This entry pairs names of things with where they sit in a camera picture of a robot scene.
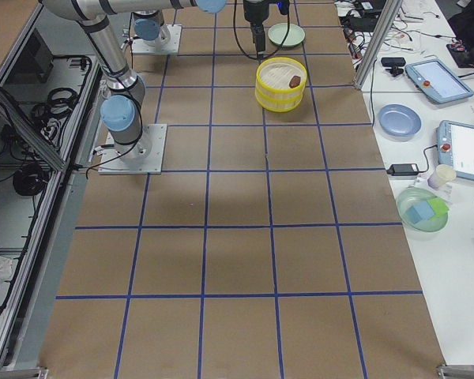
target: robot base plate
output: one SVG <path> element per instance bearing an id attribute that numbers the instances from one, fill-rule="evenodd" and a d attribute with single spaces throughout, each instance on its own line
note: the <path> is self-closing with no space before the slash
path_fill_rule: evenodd
<path id="1" fill-rule="evenodd" d="M 171 33 L 171 40 L 164 44 L 160 48 L 149 46 L 144 43 L 142 39 L 134 40 L 132 49 L 134 55 L 168 55 L 178 54 L 179 44 L 181 42 L 181 25 L 167 25 L 169 32 Z"/>
<path id="2" fill-rule="evenodd" d="M 166 124 L 144 125 L 142 138 L 151 141 L 151 152 L 144 159 L 116 159 L 104 163 L 99 167 L 101 174 L 161 174 L 161 166 L 164 161 L 165 141 L 167 139 Z M 114 144 L 111 134 L 107 135 L 106 144 Z M 118 153 L 113 149 L 103 151 L 101 162 L 113 159 Z"/>

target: white electronic device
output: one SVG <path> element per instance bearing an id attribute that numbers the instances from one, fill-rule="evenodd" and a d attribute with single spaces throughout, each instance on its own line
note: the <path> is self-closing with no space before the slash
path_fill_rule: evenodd
<path id="1" fill-rule="evenodd" d="M 453 167 L 458 177 L 474 180 L 474 125 L 444 120 L 437 143 L 439 162 Z"/>
<path id="2" fill-rule="evenodd" d="M 416 87 L 435 103 L 448 103 L 473 96 L 474 91 L 438 59 L 405 65 Z"/>

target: green plate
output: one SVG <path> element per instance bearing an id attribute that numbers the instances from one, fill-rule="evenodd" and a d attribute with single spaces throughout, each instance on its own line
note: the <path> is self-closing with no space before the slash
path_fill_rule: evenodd
<path id="1" fill-rule="evenodd" d="M 413 227 L 418 231 L 440 231 L 444 228 L 446 223 L 448 222 L 448 214 L 446 213 L 443 216 L 435 217 L 430 220 L 419 221 L 418 223 L 412 223 L 411 220 L 407 217 L 406 212 L 409 208 L 411 208 L 414 204 L 417 204 L 424 200 L 430 200 L 435 198 L 436 196 L 426 189 L 421 188 L 407 188 L 397 198 L 397 208 L 398 214 L 401 216 L 402 221 Z"/>
<path id="2" fill-rule="evenodd" d="M 286 36 L 286 31 L 288 30 L 288 24 L 281 23 L 275 24 L 269 29 L 269 39 L 274 45 L 281 45 L 281 42 Z M 306 38 L 306 33 L 298 25 L 290 24 L 290 31 L 288 32 L 288 37 L 283 43 L 283 47 L 295 47 L 300 45 L 302 41 Z"/>

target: white cup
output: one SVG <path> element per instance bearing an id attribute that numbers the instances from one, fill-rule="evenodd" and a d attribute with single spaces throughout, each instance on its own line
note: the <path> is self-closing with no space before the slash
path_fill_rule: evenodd
<path id="1" fill-rule="evenodd" d="M 447 164 L 439 164 L 435 171 L 428 178 L 428 185 L 433 189 L 444 186 L 447 182 L 451 182 L 457 177 L 457 172 Z"/>

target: yellow basket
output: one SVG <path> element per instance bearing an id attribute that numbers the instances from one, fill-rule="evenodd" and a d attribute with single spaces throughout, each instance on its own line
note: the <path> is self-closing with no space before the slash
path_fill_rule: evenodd
<path id="1" fill-rule="evenodd" d="M 290 88 L 290 80 L 300 77 L 300 84 Z M 298 107 L 306 87 L 307 71 L 295 59 L 276 57 L 264 61 L 256 71 L 254 96 L 268 111 L 288 112 Z"/>

